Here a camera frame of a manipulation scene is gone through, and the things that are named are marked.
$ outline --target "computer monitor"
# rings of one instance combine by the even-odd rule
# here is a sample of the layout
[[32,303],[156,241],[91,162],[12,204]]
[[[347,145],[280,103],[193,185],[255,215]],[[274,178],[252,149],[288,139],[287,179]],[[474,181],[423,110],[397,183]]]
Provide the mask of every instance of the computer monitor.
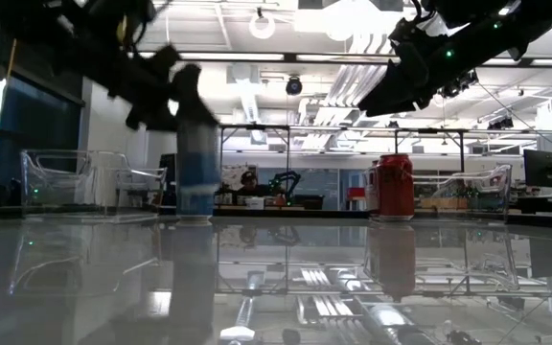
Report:
[[525,184],[552,188],[552,152],[526,149],[523,151],[523,159]]

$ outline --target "ceiling camera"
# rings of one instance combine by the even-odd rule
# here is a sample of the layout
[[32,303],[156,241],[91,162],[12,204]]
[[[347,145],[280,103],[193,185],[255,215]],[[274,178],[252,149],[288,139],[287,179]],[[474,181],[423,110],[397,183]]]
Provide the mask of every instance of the ceiling camera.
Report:
[[302,82],[297,76],[291,76],[288,78],[287,94],[289,96],[297,96],[302,93]]

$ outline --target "table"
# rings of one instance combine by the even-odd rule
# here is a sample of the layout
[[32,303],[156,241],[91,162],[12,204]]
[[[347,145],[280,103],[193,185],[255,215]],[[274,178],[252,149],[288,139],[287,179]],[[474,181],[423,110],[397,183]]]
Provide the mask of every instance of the table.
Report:
[[[552,339],[546,304],[516,326],[520,310],[496,297],[525,297],[530,311],[552,296],[552,228],[440,218],[212,223],[0,220],[0,343],[203,344],[231,331],[251,298],[247,329],[266,344],[282,344],[284,329],[305,343],[367,344],[390,336],[380,326],[388,315],[421,325],[417,335],[435,344],[446,341],[447,321],[483,343],[513,327],[502,344]],[[391,287],[410,272],[414,286],[391,303]],[[496,282],[519,290],[495,291]]]
[[519,197],[513,208],[520,209],[522,214],[536,214],[537,212],[552,212],[552,196],[523,196]]

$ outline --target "can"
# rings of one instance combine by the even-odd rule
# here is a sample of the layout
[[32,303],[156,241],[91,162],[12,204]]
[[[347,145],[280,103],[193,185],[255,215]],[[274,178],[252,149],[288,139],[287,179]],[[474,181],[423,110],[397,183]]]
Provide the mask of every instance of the can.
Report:
[[414,216],[412,162],[407,154],[380,157],[379,218],[384,221],[410,220]]

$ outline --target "ceiling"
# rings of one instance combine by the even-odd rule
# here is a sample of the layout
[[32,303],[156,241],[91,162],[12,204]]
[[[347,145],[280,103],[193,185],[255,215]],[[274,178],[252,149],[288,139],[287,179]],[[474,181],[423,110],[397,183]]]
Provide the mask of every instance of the ceiling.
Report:
[[[159,7],[163,2],[154,3]],[[367,0],[340,0],[336,3],[340,6],[337,8],[337,14],[340,15],[338,20],[330,21],[331,17],[324,14],[323,21],[327,21],[327,24],[316,24],[311,21],[310,15],[316,13],[297,10],[297,0],[175,1],[148,27],[139,49],[143,52],[152,52],[170,42],[183,52],[351,53],[362,44],[357,45],[357,40],[353,38],[334,40],[332,37],[337,34],[326,34],[325,31],[331,30],[332,26],[342,31],[342,28],[356,25],[356,22],[362,23],[358,25],[361,28],[359,30],[365,30],[362,28],[363,23],[369,23],[371,28],[378,28],[369,29],[374,30],[375,35],[368,36],[377,37],[390,32],[389,27],[394,23],[393,18],[388,17],[386,12],[376,9],[364,11],[365,8],[361,5],[365,6],[366,3],[369,4]],[[249,23],[256,16],[259,7],[265,18],[273,18],[273,34],[265,39],[257,38],[249,29]],[[348,15],[342,14],[345,11],[348,11]],[[404,13],[411,13],[410,8],[407,7]],[[269,23],[263,23],[267,21],[265,18],[258,20],[259,30],[269,26]],[[371,53],[374,54],[390,53],[388,45],[379,49],[370,48],[372,42],[366,42],[370,43],[364,46],[367,48],[361,48],[361,51],[357,52],[368,53],[373,49]],[[533,42],[526,56],[552,58],[552,30]],[[255,121],[262,123],[337,126],[338,123],[334,122],[336,116],[328,116],[330,120],[319,123],[296,124],[299,117],[290,116],[290,112],[297,114],[301,110],[300,102],[307,102],[302,101],[304,99],[329,101],[329,98],[325,100],[326,96],[330,95],[330,91],[334,92],[333,86],[338,81],[338,76],[341,81],[350,84],[350,92],[355,95],[363,95],[363,92],[367,93],[371,89],[366,87],[363,90],[363,78],[367,78],[369,86],[372,86],[380,77],[380,74],[370,74],[371,68],[377,68],[372,66],[258,62],[252,64],[258,72],[258,76],[255,76],[256,87],[248,91],[248,88],[241,89],[236,86],[231,78],[228,82],[227,68],[231,65],[230,62],[206,62],[201,65],[203,73],[199,84],[200,95],[223,123],[240,123],[245,120],[247,122],[250,119],[250,106],[251,109],[255,109],[255,114],[259,114]],[[503,110],[504,106],[507,106],[527,124],[515,121],[515,128],[524,129],[534,125],[536,107],[552,98],[552,69],[479,68],[477,73],[480,84],[456,99],[445,101],[436,97],[432,105],[424,110],[404,116],[393,115],[391,119],[390,116],[365,119],[363,115],[361,118],[356,115],[355,120],[347,125],[384,127],[389,121],[397,120],[400,127],[477,126],[479,129],[486,129],[486,121],[494,119],[497,115],[507,115]],[[342,77],[351,74],[353,76],[348,80]],[[285,92],[290,75],[300,76],[303,83],[303,92],[297,97],[288,96]],[[245,93],[247,99],[249,92],[254,96],[251,97],[254,100],[251,103],[242,103],[241,94]],[[355,109],[356,104],[350,102],[346,105],[350,109]],[[235,109],[245,109],[246,115],[243,111]],[[314,114],[309,110],[306,119],[311,119],[312,116]]]

